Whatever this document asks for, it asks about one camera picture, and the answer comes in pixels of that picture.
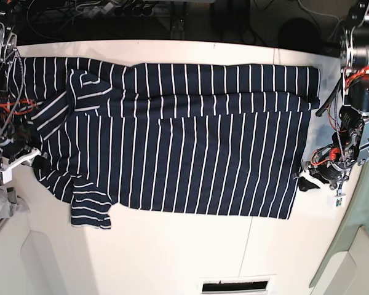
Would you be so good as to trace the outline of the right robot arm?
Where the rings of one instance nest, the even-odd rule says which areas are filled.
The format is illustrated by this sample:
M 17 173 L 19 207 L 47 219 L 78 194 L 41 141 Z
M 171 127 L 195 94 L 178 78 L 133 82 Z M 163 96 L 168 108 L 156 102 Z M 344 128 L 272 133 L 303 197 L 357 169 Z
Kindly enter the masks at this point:
M 0 169 L 4 162 L 42 170 L 47 155 L 35 146 L 23 118 L 35 110 L 37 103 L 25 94 L 25 83 L 9 88 L 8 74 L 15 68 L 25 74 L 25 65 L 17 49 L 17 22 L 23 12 L 23 1 L 0 1 Z

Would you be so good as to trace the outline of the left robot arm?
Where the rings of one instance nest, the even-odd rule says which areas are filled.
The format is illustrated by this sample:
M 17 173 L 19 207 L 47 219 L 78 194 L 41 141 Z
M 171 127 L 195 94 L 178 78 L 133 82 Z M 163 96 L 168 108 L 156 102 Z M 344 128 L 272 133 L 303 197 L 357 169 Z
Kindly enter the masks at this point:
M 299 173 L 293 175 L 302 192 L 334 191 L 343 196 L 343 184 L 352 168 L 369 161 L 369 1 L 349 9 L 340 34 L 341 76 L 316 116 L 334 110 L 331 144 L 316 149 Z

